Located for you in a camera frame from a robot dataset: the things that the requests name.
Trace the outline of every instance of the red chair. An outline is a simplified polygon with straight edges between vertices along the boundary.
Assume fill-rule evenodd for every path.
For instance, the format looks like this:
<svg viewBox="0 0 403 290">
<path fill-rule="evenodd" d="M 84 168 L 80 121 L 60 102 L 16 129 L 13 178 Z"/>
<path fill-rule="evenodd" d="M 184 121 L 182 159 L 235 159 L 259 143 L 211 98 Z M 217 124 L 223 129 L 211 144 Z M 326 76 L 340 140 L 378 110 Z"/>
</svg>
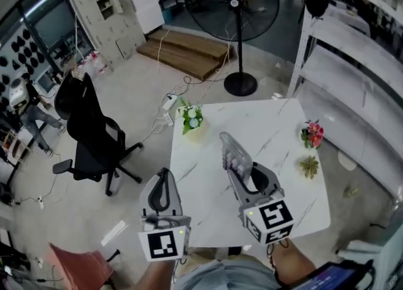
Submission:
<svg viewBox="0 0 403 290">
<path fill-rule="evenodd" d="M 79 254 L 62 250 L 51 243 L 49 246 L 51 252 L 47 260 L 59 270 L 68 289 L 99 290 L 108 284 L 116 290 L 110 278 L 113 269 L 108 262 L 120 254 L 119 250 L 105 260 L 99 251 Z"/>
</svg>

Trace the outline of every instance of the ceiling light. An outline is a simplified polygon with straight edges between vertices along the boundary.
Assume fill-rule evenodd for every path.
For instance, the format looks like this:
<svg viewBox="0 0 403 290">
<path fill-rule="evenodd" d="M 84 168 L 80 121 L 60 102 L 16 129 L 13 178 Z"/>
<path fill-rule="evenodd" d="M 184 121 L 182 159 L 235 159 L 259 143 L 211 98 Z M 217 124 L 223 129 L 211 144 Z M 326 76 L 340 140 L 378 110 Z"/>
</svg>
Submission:
<svg viewBox="0 0 403 290">
<path fill-rule="evenodd" d="M 26 12 L 25 17 L 28 17 L 29 15 L 31 15 L 45 1 L 47 1 L 47 0 L 39 0 L 39 2 L 37 2 L 35 5 L 33 5 L 33 7 L 29 11 Z"/>
</svg>

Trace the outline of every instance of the wooden platform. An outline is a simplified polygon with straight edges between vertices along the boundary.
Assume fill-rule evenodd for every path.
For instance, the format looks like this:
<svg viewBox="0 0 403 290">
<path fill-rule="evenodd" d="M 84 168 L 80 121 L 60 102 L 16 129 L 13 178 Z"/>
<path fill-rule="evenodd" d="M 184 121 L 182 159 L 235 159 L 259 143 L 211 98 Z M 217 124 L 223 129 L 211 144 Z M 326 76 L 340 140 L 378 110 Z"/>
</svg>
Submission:
<svg viewBox="0 0 403 290">
<path fill-rule="evenodd" d="M 157 60 L 161 38 L 166 30 L 149 36 L 148 42 L 137 49 L 138 53 Z M 201 81 L 219 69 L 227 54 L 227 45 L 195 35 L 170 31 L 164 38 L 159 61 Z"/>
</svg>

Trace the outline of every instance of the black chair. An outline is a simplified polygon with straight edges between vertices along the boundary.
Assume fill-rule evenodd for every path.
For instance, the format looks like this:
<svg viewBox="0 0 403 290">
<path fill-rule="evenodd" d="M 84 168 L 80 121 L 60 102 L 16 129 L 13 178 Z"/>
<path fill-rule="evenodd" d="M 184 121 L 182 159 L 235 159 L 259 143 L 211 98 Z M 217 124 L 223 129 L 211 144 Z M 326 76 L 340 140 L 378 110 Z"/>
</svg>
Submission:
<svg viewBox="0 0 403 290">
<path fill-rule="evenodd" d="M 120 169 L 136 182 L 142 179 L 133 175 L 120 164 L 142 143 L 130 148 L 125 146 L 125 133 L 111 118 L 104 116 L 96 97 L 91 78 L 85 74 L 79 79 L 67 74 L 55 98 L 55 110 L 62 119 L 67 120 L 67 132 L 77 141 L 76 161 L 65 160 L 53 166 L 54 174 L 71 172 L 75 180 L 91 179 L 99 182 L 103 174 L 108 174 L 105 194 L 110 191 L 113 175 L 118 177 Z"/>
</svg>

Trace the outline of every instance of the gray shirt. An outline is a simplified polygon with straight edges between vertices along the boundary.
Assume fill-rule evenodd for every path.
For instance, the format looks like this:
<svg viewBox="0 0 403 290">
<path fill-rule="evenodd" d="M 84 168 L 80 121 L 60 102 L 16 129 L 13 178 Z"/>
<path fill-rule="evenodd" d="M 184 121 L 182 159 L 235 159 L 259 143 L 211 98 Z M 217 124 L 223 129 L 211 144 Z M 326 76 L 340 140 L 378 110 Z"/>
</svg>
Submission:
<svg viewBox="0 0 403 290">
<path fill-rule="evenodd" d="M 275 290 L 271 270 L 251 260 L 211 261 L 181 276 L 175 290 Z"/>
</svg>

